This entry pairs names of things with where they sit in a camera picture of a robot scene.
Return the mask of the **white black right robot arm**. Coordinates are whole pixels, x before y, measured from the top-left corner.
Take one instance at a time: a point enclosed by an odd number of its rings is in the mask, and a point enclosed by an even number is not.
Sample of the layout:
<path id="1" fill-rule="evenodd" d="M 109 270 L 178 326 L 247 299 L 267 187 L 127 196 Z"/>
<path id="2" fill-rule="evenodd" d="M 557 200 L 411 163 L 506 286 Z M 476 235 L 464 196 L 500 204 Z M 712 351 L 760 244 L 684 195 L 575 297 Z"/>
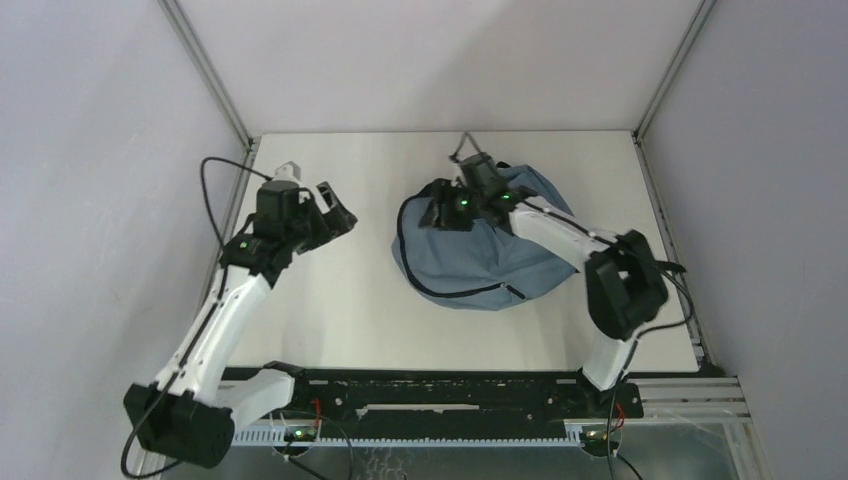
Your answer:
<path id="1" fill-rule="evenodd" d="M 392 245 L 400 271 L 438 305 L 487 311 L 539 298 L 581 274 L 595 337 L 579 370 L 586 382 L 578 402 L 589 415 L 605 415 L 682 266 L 656 258 L 638 231 L 579 221 L 530 166 L 479 153 L 460 168 L 460 177 L 435 179 L 401 204 Z"/>

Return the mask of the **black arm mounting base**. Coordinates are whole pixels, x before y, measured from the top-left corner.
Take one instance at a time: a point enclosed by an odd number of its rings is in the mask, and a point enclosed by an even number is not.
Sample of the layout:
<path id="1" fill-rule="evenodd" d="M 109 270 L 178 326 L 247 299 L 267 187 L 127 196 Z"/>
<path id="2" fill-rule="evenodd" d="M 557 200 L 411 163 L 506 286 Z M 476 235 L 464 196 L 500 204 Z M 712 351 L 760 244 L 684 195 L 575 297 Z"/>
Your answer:
<path id="1" fill-rule="evenodd" d="M 343 432 L 550 433 L 568 420 L 616 426 L 644 417 L 637 385 L 597 393 L 568 371 L 305 368 L 270 362 L 295 381 L 286 417 L 323 416 Z"/>

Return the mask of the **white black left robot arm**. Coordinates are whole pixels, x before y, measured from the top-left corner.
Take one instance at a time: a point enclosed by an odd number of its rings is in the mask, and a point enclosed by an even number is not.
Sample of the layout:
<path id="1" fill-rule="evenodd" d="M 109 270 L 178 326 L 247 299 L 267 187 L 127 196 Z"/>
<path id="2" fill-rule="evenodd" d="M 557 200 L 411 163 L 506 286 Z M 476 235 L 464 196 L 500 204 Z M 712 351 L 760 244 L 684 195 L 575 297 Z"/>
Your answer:
<path id="1" fill-rule="evenodd" d="M 133 425 L 129 439 L 175 464 L 213 468 L 234 436 L 280 409 L 290 417 L 311 407 L 311 388 L 276 369 L 236 387 L 219 388 L 245 327 L 294 256 L 350 232 L 356 216 L 327 182 L 308 189 L 272 179 L 256 195 L 256 210 L 223 248 L 218 285 L 155 379 L 132 384 L 123 399 Z"/>

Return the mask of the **blue student backpack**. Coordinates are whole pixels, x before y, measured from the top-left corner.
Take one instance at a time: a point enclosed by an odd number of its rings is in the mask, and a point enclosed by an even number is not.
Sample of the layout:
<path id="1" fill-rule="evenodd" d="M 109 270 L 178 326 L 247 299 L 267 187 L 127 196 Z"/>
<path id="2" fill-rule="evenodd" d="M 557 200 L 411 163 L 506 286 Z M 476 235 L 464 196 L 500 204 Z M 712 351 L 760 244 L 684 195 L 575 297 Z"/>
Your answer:
<path id="1" fill-rule="evenodd" d="M 423 228 L 431 200 L 425 186 L 402 202 L 391 245 L 400 273 L 425 299 L 451 309 L 501 311 L 540 298 L 577 273 L 543 247 L 482 219 L 469 231 Z"/>

